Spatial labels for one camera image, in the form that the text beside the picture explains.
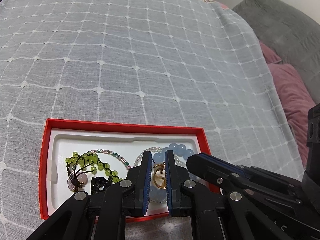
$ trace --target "bedspread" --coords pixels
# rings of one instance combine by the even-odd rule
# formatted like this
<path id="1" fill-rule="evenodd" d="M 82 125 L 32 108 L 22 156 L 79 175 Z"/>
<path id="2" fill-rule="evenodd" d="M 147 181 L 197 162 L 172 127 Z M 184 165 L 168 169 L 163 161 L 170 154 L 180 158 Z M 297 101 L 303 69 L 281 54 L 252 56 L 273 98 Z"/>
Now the bedspread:
<path id="1" fill-rule="evenodd" d="M 0 239 L 25 239 L 42 222 L 47 118 L 203 127 L 216 157 L 303 173 L 255 34 L 217 2 L 2 0 Z M 186 218 L 126 230 L 192 238 Z"/>

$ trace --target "pink bead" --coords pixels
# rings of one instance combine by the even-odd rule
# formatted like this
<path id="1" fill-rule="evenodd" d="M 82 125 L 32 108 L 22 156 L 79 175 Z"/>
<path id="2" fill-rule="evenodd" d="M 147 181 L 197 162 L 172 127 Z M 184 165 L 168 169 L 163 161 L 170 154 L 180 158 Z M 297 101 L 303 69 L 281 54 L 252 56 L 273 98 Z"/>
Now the pink bead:
<path id="1" fill-rule="evenodd" d="M 85 173 L 79 175 L 77 179 L 79 180 L 80 183 L 82 182 L 83 184 L 86 184 L 88 181 L 88 177 Z"/>

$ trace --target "gold jewelry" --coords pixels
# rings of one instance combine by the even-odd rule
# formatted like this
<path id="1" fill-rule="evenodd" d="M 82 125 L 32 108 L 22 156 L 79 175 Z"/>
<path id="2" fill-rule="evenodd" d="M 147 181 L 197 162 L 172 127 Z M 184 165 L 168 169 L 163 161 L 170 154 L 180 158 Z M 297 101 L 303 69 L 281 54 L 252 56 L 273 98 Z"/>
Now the gold jewelry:
<path id="1" fill-rule="evenodd" d="M 153 182 L 154 184 L 160 188 L 160 189 L 166 189 L 166 180 L 165 177 L 161 176 L 160 174 L 163 174 L 163 170 L 165 169 L 165 164 L 164 162 L 161 164 L 156 164 L 155 166 L 153 166 L 153 168 L 155 169 L 155 173 L 153 174 Z M 162 183 L 159 184 L 156 179 L 162 180 Z"/>

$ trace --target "green bead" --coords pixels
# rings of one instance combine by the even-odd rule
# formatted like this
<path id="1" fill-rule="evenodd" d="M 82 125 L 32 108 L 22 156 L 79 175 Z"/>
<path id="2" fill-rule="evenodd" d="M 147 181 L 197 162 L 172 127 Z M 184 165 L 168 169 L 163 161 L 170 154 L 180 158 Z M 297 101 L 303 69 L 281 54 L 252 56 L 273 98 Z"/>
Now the green bead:
<path id="1" fill-rule="evenodd" d="M 97 173 L 97 168 L 96 167 L 91 167 L 92 170 L 92 174 L 96 174 Z"/>

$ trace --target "red box rim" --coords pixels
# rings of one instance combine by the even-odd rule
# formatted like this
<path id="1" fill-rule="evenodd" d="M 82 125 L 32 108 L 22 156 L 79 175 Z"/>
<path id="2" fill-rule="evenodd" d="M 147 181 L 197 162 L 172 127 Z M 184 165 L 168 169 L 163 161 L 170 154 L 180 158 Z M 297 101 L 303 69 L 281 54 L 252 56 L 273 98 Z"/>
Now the red box rim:
<path id="1" fill-rule="evenodd" d="M 210 149 L 203 128 L 197 127 L 179 127 L 179 126 L 160 126 L 160 125 L 141 125 L 141 124 L 122 124 L 122 123 L 107 123 L 107 122 L 89 122 L 77 120 L 51 119 L 48 118 L 44 128 L 42 139 L 40 166 L 39 166 L 39 204 L 40 217 L 47 219 L 47 159 L 51 129 L 68 129 L 68 130 L 86 130 L 99 132 L 121 132 L 121 133 L 152 133 L 152 134 L 193 134 L 196 135 L 201 152 L 209 155 Z M 212 192 L 220 193 L 220 189 L 212 184 L 209 184 L 209 189 Z M 127 218 L 127 222 L 146 221 L 155 218 L 168 216 L 167 213 L 154 214 L 139 218 Z"/>

